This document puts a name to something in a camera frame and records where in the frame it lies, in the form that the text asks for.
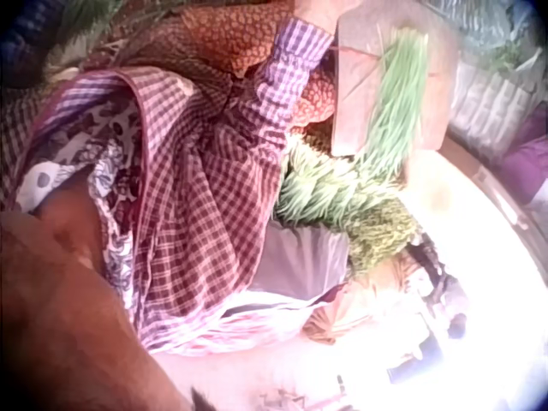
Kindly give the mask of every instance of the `orange patterned cloth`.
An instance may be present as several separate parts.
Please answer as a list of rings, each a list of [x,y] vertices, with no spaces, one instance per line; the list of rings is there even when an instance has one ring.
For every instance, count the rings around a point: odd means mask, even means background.
[[[120,23],[108,40],[111,44],[123,44],[123,47],[113,53],[112,48],[105,48],[106,40],[103,40],[102,46],[92,53],[83,67],[156,66],[188,76],[188,63],[198,59],[242,78],[269,56],[277,26],[288,15],[286,2],[177,7],[159,20],[149,21],[146,30],[140,30],[135,24],[124,26]],[[310,122],[322,122],[332,116],[334,110],[334,64],[328,53],[312,73],[295,107],[293,124],[304,127]]]

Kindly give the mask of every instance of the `checkered shirt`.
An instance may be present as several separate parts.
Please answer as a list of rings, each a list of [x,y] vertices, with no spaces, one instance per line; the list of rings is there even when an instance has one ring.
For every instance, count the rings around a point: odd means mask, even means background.
[[[291,19],[252,80],[239,83],[197,61],[185,78],[120,68],[65,84],[36,119],[15,104],[2,118],[2,209],[13,207],[39,140],[130,90],[141,113],[143,173],[128,313],[149,351],[184,353],[253,279],[280,186],[284,132],[331,41]]]

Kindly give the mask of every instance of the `purple fabric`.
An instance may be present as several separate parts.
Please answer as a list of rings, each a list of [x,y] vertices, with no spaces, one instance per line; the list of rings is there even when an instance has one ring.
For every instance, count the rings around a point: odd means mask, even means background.
[[[527,118],[497,171],[501,182],[522,205],[529,204],[548,179],[547,109],[543,103]]]

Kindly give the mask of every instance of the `person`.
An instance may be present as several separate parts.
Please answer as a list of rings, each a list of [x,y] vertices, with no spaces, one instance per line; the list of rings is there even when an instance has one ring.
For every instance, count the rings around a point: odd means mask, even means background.
[[[150,353],[253,278],[293,106],[360,0],[294,3],[251,81],[116,68],[3,117],[3,366],[42,409],[190,409]]]

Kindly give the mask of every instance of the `hand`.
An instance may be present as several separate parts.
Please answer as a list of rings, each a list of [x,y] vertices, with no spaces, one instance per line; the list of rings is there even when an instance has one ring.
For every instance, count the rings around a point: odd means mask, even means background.
[[[339,17],[355,9],[362,0],[293,0],[295,17],[335,34]]]

